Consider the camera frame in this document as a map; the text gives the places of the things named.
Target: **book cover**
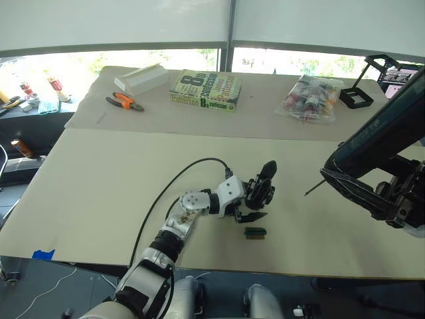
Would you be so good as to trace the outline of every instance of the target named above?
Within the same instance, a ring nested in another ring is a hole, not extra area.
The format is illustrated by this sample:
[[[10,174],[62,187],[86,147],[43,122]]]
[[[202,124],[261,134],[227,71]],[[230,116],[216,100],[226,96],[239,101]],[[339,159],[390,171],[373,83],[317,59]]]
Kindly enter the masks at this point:
[[[172,102],[233,112],[241,88],[232,74],[183,70],[169,93]]]

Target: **black cable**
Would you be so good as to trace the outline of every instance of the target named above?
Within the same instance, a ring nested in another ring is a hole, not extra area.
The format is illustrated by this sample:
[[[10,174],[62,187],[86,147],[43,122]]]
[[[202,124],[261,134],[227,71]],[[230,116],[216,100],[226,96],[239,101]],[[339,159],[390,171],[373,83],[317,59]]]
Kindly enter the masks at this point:
[[[168,298],[167,305],[164,308],[164,311],[162,311],[162,314],[158,317],[158,319],[163,319],[164,316],[167,314],[168,309],[170,308],[171,301],[173,300],[174,295],[174,272],[171,272],[171,288],[170,288],[170,297]]]
[[[174,207],[174,205],[176,204],[176,202],[180,199],[180,197],[176,198],[174,200],[174,202],[171,204],[170,208],[168,208],[167,214],[165,215],[165,220],[167,220],[168,216],[170,215],[170,212],[172,210],[172,208]]]
[[[195,164],[201,163],[202,161],[217,161],[218,163],[221,163],[224,168],[226,169],[226,176],[232,174],[230,168],[227,166],[227,164],[222,161],[219,158],[201,158],[198,159],[197,161],[194,161],[192,163],[190,163],[188,166],[186,166],[184,169],[182,169],[180,171],[180,173],[178,173],[168,184],[167,186],[165,186],[165,188],[162,190],[162,192],[158,195],[158,197],[156,198],[156,200],[152,203],[151,208],[149,208],[149,211],[147,212],[145,219],[143,220],[143,223],[141,224],[139,233],[137,234],[137,239],[135,240],[135,244],[134,244],[134,248],[133,248],[133,253],[131,254],[131,259],[130,259],[130,266],[133,264],[134,262],[134,257],[135,257],[135,252],[137,250],[137,246],[139,244],[139,240],[141,237],[141,233],[143,232],[143,229],[145,228],[147,219],[149,218],[149,216],[151,215],[153,208],[157,205],[157,202],[159,201],[159,199],[161,198],[161,196],[167,191],[167,189],[171,186],[172,183],[174,183],[174,181],[180,177],[181,174],[183,174],[185,171],[187,171],[190,167],[194,166]]]

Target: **white tabletop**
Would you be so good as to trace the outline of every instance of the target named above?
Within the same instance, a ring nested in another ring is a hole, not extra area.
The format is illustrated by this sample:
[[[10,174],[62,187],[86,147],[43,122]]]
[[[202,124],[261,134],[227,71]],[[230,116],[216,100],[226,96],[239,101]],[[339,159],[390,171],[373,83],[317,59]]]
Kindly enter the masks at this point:
[[[170,83],[139,94],[135,100],[144,112],[123,110],[106,102],[105,97],[120,91],[117,75],[133,68],[105,67],[93,83],[78,110],[67,123],[69,128],[90,128],[149,133],[176,133],[237,138],[277,138],[342,142],[356,132],[388,101],[374,80],[362,80],[362,88],[374,103],[352,110],[342,101],[335,106],[336,121],[331,124],[303,123],[274,113],[299,76],[232,73],[242,78],[242,90],[235,112],[209,110],[170,102],[168,91],[180,71],[171,70]],[[344,78],[345,86],[355,79]]]
[[[254,177],[276,160],[269,215],[251,224],[201,217],[178,266],[377,278],[425,278],[425,240],[375,221],[370,213],[317,183],[337,142],[223,138],[67,129],[0,231],[0,255],[29,257],[55,249],[53,260],[128,265],[153,200],[168,181],[199,158],[222,158],[238,177]],[[402,153],[423,160],[424,148]],[[172,200],[189,189],[214,188],[218,163],[184,174],[159,201],[139,252],[154,238]],[[362,180],[389,180],[374,170]],[[264,227],[264,240],[247,240],[245,226]]]

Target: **floor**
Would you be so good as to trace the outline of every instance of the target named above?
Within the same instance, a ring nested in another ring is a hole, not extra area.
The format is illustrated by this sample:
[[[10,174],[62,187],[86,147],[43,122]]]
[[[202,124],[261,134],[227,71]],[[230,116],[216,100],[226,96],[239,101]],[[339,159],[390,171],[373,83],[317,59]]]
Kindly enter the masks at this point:
[[[25,190],[24,185],[7,187],[0,193],[0,215],[14,204]],[[16,319],[24,312],[34,297],[53,288],[58,279],[71,274],[74,267],[54,262],[31,259],[1,257],[7,272],[19,271],[19,282],[0,282],[0,318]],[[175,271],[179,280],[185,276],[198,276],[205,271]],[[106,276],[116,284],[118,278]],[[311,278],[306,276],[281,276],[244,272],[217,272],[206,274],[199,279],[206,288],[207,306],[201,318],[222,318],[242,316],[242,294],[254,283],[267,286],[276,295],[286,318],[295,318],[292,309],[298,304],[316,303],[321,307],[323,318],[364,318],[403,319],[378,309],[369,309],[358,302],[360,295],[367,295],[374,301],[410,311],[424,312],[424,289],[416,282],[369,286],[361,288],[316,291],[311,287]],[[77,319],[105,298],[112,296],[114,289],[100,273],[83,269],[59,283],[52,292],[38,298],[31,309],[20,318],[45,319],[61,318],[66,309],[73,311]]]

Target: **plastic bag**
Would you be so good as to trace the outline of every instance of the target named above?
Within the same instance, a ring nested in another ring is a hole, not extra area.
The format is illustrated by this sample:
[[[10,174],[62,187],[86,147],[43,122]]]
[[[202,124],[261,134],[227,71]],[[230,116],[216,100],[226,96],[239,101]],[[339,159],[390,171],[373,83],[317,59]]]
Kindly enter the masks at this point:
[[[334,122],[333,107],[343,85],[341,80],[303,75],[275,112],[304,122]]]

